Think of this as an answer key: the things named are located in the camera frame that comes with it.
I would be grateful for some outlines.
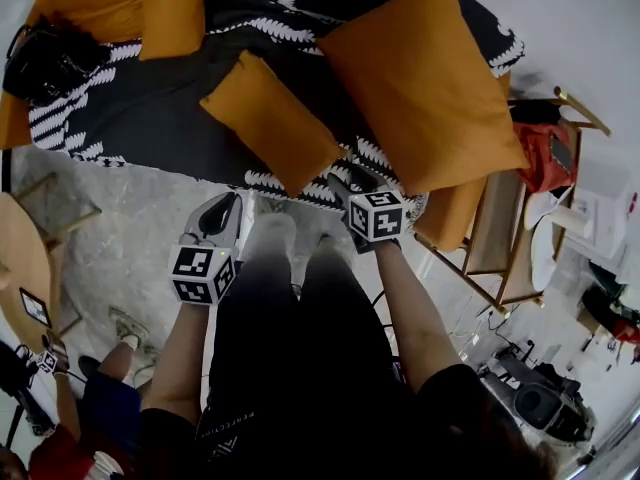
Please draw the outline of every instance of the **round table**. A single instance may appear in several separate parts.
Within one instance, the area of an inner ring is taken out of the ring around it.
[[[7,282],[0,291],[4,317],[20,342],[39,354],[44,350],[42,335],[48,327],[27,313],[21,289],[44,303],[50,323],[55,326],[51,261],[38,228],[18,202],[6,193],[0,194],[0,272],[4,272]]]

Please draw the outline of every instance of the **black blanket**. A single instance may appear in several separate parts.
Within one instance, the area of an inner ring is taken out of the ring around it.
[[[371,130],[315,47],[341,20],[386,0],[207,0],[208,34],[188,57],[139,62],[140,42],[110,45],[111,61],[70,97],[31,109],[36,146],[105,167],[139,164],[286,198],[279,181],[237,136],[199,105],[240,52],[262,57],[278,78],[348,148],[308,185],[299,200],[339,209],[328,172],[350,182],[352,163],[383,174],[402,190]],[[524,45],[475,0],[460,0],[496,76],[524,54]],[[411,200],[414,218],[424,198]]]

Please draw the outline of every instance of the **blue shorts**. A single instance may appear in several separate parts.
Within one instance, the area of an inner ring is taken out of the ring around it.
[[[81,403],[81,426],[105,435],[127,455],[133,455],[138,437],[142,397],[111,377],[96,372],[87,381]]]

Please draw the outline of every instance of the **black bag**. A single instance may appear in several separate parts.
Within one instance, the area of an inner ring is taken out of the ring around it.
[[[33,106],[44,107],[68,96],[108,60],[109,48],[91,35],[54,28],[43,18],[33,27],[23,25],[13,38],[3,88]]]

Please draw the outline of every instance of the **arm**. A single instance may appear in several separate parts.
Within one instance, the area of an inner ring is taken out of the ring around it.
[[[145,408],[162,409],[193,425],[201,416],[200,382],[209,309],[183,304],[153,374]]]
[[[432,375],[460,359],[429,294],[393,242],[375,246],[400,360],[409,385],[418,392]]]
[[[69,431],[76,442],[80,441],[80,418],[69,378],[63,372],[56,372],[53,377],[56,381],[56,404],[60,425]]]

